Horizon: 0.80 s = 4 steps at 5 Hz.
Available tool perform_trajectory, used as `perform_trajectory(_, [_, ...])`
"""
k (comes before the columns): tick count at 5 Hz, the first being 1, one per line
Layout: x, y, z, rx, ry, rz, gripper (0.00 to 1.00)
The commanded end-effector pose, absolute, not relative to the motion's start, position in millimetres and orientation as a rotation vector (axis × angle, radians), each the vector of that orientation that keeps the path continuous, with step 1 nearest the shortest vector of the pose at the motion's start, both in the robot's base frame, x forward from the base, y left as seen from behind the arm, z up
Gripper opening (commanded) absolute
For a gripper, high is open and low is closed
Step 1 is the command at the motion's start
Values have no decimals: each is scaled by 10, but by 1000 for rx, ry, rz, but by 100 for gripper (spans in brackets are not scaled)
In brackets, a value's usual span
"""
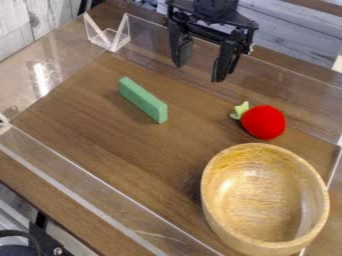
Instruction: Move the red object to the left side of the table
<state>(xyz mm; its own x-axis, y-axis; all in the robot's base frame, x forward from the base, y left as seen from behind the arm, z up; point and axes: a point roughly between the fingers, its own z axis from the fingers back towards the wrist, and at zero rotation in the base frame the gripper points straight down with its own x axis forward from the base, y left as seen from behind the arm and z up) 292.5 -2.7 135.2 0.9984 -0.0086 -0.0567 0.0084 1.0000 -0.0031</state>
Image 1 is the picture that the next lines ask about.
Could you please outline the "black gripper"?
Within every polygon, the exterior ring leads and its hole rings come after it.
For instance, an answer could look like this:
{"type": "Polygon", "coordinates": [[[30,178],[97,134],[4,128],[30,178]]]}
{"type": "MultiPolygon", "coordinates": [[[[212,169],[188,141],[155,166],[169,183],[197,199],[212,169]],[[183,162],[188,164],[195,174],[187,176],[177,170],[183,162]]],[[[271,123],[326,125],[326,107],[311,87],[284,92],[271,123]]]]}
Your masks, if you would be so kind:
{"type": "Polygon", "coordinates": [[[257,23],[237,12],[237,2],[165,0],[171,59],[177,67],[192,57],[192,36],[212,43],[223,41],[213,61],[212,82],[221,82],[233,72],[241,55],[236,42],[251,43],[259,28],[257,23]]]}

